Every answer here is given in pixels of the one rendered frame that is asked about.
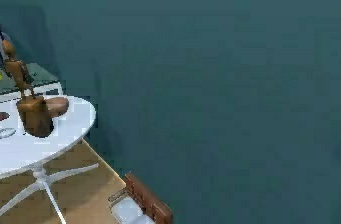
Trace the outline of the white round pedestal table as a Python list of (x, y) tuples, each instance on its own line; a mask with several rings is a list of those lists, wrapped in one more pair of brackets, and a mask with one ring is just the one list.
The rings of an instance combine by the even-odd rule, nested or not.
[(70, 150), (93, 126), (94, 106), (78, 97), (70, 96), (68, 111), (53, 119), (54, 130), (46, 138), (34, 137), (25, 132), (13, 101), (0, 103), (0, 112), (10, 117), (0, 121), (0, 179), (31, 170), (36, 181), (24, 188), (0, 208), (0, 216), (38, 190), (48, 192), (49, 185), (69, 176), (98, 167), (69, 169), (48, 175), (43, 165)]

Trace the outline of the brown wooden figure statue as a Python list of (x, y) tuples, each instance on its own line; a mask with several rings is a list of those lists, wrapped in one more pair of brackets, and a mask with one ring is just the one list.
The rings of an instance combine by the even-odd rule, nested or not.
[(16, 106), (25, 132), (39, 138), (48, 137), (54, 130), (53, 118), (67, 112), (69, 100), (65, 97), (45, 99), (41, 95), (37, 96), (31, 86), (26, 64), (15, 58), (14, 46), (8, 40), (3, 40), (2, 46), (7, 55), (5, 72), (14, 79), (21, 94)]

